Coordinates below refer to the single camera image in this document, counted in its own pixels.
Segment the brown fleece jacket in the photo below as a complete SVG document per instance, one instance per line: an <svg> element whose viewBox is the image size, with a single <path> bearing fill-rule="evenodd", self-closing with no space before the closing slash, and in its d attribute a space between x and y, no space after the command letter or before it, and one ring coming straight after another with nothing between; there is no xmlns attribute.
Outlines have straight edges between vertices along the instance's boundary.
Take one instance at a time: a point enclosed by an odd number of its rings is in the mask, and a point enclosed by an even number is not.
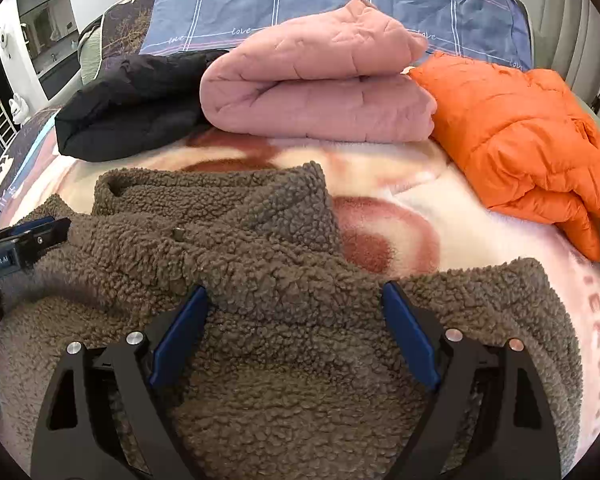
<svg viewBox="0 0 600 480"><path fill-rule="evenodd" d="M321 167L102 174L89 214L0 279L0 439L21 467L61 349L109 344L196 286L209 327L166 416L215 479L378 479L425 409L381 312L384 278L344 258Z"/></svg>

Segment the white slatted rack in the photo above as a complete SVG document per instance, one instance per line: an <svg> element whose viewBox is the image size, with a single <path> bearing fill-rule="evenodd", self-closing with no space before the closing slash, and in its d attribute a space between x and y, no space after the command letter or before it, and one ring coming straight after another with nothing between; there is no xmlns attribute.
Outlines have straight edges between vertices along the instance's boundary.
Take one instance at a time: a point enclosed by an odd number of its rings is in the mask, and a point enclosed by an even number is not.
<svg viewBox="0 0 600 480"><path fill-rule="evenodd" d="M6 150L17 134L17 129L10 120L4 106L0 104L0 144Z"/></svg>

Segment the white cat figurine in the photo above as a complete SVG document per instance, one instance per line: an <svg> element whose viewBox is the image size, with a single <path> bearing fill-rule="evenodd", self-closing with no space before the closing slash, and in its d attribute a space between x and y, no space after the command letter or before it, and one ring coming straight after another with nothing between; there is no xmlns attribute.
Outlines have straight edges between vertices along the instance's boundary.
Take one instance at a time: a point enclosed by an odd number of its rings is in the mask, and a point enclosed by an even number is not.
<svg viewBox="0 0 600 480"><path fill-rule="evenodd" d="M15 93L8 101L12 122L17 126L24 125L30 119L30 107L22 96Z"/></svg>

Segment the black puffer jacket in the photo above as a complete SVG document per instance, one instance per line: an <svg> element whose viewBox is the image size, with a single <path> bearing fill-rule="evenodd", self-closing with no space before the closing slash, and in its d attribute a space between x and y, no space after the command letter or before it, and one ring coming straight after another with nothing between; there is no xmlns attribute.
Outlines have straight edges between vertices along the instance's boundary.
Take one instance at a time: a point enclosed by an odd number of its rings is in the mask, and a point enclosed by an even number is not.
<svg viewBox="0 0 600 480"><path fill-rule="evenodd" d="M59 153L110 162L208 129L200 83L224 54L213 49L122 58L117 67L78 90L55 116Z"/></svg>

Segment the green pillow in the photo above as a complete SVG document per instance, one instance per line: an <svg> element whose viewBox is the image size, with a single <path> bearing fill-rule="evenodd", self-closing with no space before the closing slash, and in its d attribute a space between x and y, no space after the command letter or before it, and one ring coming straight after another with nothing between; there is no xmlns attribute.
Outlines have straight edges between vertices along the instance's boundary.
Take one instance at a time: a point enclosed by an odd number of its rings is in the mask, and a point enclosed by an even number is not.
<svg viewBox="0 0 600 480"><path fill-rule="evenodd" d="M91 22L81 32L78 47L78 60L82 84L94 80L102 65L102 22Z"/></svg>

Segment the pink cartoon pig blanket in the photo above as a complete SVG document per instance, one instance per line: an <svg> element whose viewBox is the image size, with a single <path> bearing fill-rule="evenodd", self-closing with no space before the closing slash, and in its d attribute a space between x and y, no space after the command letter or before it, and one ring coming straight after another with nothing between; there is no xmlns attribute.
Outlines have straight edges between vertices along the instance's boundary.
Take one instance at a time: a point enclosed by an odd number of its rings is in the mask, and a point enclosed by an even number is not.
<svg viewBox="0 0 600 480"><path fill-rule="evenodd" d="M563 470L600 434L600 265L554 226L484 208L434 142L266 140L212 129L164 149L149 167L108 171L286 170L314 162L344 258L399 281L415 304L471 337L529 345Z"/></svg>

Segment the orange puffer jacket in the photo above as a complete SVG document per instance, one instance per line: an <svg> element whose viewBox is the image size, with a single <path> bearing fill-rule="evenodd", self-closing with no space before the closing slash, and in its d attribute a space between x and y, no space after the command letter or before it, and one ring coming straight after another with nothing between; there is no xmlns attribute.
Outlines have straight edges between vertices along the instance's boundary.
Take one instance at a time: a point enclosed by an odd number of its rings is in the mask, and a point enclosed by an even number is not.
<svg viewBox="0 0 600 480"><path fill-rule="evenodd" d="M600 129L552 70L436 54L411 70L434 140L486 208L551 224L600 262Z"/></svg>

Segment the blue plaid pillow cover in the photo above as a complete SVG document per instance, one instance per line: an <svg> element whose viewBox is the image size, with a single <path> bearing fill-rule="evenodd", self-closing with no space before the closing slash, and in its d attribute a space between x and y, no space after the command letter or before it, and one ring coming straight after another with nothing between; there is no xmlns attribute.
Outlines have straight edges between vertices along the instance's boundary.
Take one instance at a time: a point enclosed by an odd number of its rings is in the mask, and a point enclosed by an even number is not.
<svg viewBox="0 0 600 480"><path fill-rule="evenodd" d="M230 49L268 26L350 0L155 0L143 54ZM430 52L530 70L531 32L516 0L367 0L419 32Z"/></svg>

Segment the pink quilted jacket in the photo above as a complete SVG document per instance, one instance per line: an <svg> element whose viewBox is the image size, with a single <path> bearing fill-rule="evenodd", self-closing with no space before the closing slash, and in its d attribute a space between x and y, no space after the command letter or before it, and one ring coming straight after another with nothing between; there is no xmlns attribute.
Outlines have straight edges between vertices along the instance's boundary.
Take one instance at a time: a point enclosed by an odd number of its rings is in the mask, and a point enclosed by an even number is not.
<svg viewBox="0 0 600 480"><path fill-rule="evenodd" d="M200 83L215 128L270 138L420 142L434 97L407 73L427 39L367 0L260 30L215 60Z"/></svg>

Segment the grey pleated curtain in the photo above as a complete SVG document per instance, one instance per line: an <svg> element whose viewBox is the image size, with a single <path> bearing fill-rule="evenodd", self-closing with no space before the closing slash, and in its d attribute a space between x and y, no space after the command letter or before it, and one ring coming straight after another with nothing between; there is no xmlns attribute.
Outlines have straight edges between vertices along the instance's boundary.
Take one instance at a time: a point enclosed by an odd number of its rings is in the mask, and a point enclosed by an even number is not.
<svg viewBox="0 0 600 480"><path fill-rule="evenodd" d="M591 0L543 0L536 64L557 72L600 118L600 12Z"/></svg>

